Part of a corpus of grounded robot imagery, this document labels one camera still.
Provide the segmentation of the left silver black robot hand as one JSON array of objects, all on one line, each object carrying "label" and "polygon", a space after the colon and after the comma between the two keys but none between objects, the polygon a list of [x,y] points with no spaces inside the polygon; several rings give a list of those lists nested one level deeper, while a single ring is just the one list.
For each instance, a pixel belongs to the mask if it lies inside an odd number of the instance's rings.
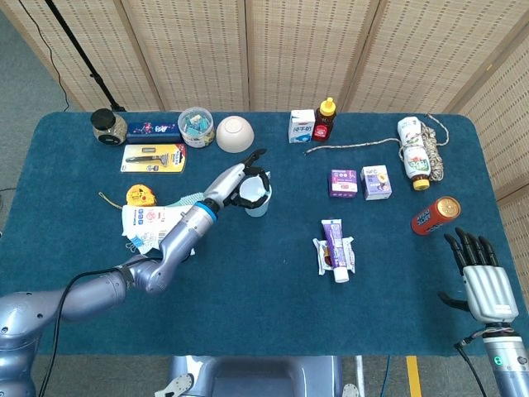
[{"label": "left silver black robot hand", "polygon": [[201,203],[214,213],[218,213],[220,209],[229,205],[248,209],[260,207],[265,202],[265,197],[258,198],[256,201],[250,201],[249,199],[242,198],[239,191],[240,185],[245,179],[257,176],[261,179],[265,192],[271,192],[269,177],[265,171],[258,166],[253,166],[253,163],[266,151],[266,149],[258,149],[242,162],[222,172],[205,190],[203,193],[204,199]]}]

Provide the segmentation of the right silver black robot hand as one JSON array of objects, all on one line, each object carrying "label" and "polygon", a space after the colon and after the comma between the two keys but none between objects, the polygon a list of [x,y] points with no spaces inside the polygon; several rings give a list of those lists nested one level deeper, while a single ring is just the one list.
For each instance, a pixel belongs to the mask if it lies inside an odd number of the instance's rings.
[{"label": "right silver black robot hand", "polygon": [[507,272],[500,266],[493,245],[457,227],[444,235],[462,278],[466,299],[453,299],[440,291],[445,305],[470,313],[479,323],[512,323],[519,315]]}]

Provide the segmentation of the purple white toothpaste tube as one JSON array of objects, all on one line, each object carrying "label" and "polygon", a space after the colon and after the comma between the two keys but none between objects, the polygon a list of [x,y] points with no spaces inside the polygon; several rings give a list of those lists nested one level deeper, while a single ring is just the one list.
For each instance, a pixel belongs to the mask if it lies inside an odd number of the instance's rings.
[{"label": "purple white toothpaste tube", "polygon": [[348,261],[343,244],[343,236],[340,219],[322,220],[323,230],[327,241],[327,250],[331,258],[331,266],[336,283],[349,281]]}]

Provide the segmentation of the beige upturned bowl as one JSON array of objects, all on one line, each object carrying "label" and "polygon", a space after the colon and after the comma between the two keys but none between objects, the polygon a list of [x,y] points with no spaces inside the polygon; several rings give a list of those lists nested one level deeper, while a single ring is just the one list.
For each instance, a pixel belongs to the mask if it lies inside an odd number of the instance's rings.
[{"label": "beige upturned bowl", "polygon": [[241,153],[250,148],[255,134],[250,123],[240,116],[222,119],[217,127],[218,146],[227,153]]}]

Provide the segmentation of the razor in yellow blister pack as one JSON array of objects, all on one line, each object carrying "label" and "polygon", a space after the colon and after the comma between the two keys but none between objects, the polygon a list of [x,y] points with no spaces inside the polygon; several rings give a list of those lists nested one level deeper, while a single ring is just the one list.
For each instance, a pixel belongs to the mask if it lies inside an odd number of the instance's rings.
[{"label": "razor in yellow blister pack", "polygon": [[184,144],[129,144],[125,146],[122,173],[181,173],[186,165]]}]

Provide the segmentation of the yellow tape measure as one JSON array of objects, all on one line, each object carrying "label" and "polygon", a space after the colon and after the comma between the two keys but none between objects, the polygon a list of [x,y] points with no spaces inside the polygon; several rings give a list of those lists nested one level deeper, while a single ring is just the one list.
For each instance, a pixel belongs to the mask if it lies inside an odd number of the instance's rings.
[{"label": "yellow tape measure", "polygon": [[126,205],[154,207],[157,199],[152,189],[144,184],[134,184],[126,192]]}]

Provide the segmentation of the navy blue rectangular box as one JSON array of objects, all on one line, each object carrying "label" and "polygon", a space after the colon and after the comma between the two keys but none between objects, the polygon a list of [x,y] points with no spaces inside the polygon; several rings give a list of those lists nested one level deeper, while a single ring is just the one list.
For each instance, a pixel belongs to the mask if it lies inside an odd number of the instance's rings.
[{"label": "navy blue rectangular box", "polygon": [[130,144],[183,143],[178,124],[172,122],[133,122],[127,127],[126,140]]}]

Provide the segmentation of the red drink can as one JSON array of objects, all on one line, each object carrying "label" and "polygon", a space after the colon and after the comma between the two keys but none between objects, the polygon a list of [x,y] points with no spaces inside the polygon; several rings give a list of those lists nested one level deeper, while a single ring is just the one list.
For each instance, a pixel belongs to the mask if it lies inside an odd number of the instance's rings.
[{"label": "red drink can", "polygon": [[453,197],[443,196],[413,217],[411,228],[417,235],[425,236],[454,221],[460,213],[460,203]]}]

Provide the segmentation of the white blue milk carton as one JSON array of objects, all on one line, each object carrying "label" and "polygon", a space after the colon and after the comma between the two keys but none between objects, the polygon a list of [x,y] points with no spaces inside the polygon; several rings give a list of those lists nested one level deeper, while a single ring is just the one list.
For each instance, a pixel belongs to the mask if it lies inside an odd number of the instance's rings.
[{"label": "white blue milk carton", "polygon": [[313,109],[296,109],[290,112],[288,125],[289,143],[306,143],[312,139],[315,124]]}]

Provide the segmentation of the white wet wipes pack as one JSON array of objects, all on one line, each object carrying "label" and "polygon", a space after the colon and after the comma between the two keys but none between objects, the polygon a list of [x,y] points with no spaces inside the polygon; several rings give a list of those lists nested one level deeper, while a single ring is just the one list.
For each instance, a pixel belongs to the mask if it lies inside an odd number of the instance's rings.
[{"label": "white wet wipes pack", "polygon": [[144,242],[138,250],[141,254],[152,249],[158,250],[161,241],[190,208],[191,206],[125,205],[122,208],[122,235],[126,238],[137,235]]}]

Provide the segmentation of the purple cardboard box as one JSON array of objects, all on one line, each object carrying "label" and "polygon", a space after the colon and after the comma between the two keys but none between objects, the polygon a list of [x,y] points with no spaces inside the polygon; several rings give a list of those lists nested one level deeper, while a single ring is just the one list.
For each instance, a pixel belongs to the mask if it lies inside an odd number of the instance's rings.
[{"label": "purple cardboard box", "polygon": [[352,199],[358,193],[355,170],[331,170],[328,176],[328,194],[331,198]]}]

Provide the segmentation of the white snack packet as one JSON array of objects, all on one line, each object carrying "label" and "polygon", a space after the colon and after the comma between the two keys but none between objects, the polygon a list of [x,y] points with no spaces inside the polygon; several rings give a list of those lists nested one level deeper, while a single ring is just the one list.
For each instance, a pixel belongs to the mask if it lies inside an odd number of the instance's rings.
[{"label": "white snack packet", "polygon": [[[345,251],[345,258],[347,262],[347,270],[351,273],[355,273],[355,253],[352,248],[352,242],[354,241],[353,237],[343,237],[342,242]],[[325,275],[327,271],[332,271],[331,256],[327,248],[327,241],[317,240],[316,238],[312,239],[312,242],[317,250],[317,264],[318,264],[318,274]]]}]

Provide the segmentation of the bamboo folding screen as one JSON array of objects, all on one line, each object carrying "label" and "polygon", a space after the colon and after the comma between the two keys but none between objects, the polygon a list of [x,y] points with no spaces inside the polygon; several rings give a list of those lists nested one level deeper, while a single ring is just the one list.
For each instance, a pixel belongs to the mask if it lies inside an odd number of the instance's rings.
[{"label": "bamboo folding screen", "polygon": [[[452,112],[529,194],[529,0],[53,0],[130,111]],[[83,109],[109,104],[44,0],[0,0]]]}]

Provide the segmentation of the white purple juice carton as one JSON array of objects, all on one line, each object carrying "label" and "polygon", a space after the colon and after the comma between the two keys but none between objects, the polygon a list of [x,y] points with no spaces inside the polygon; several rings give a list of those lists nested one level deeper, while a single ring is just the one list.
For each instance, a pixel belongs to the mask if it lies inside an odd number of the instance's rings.
[{"label": "white purple juice carton", "polygon": [[364,166],[360,172],[360,182],[366,201],[388,199],[393,192],[385,165]]}]

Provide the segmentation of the silver robot torso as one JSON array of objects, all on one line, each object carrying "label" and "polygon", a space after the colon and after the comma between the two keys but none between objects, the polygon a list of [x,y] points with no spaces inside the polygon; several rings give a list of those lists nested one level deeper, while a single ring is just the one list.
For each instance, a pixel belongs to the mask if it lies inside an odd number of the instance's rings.
[{"label": "silver robot torso", "polygon": [[169,383],[154,397],[365,397],[343,378],[338,356],[173,356]]}]

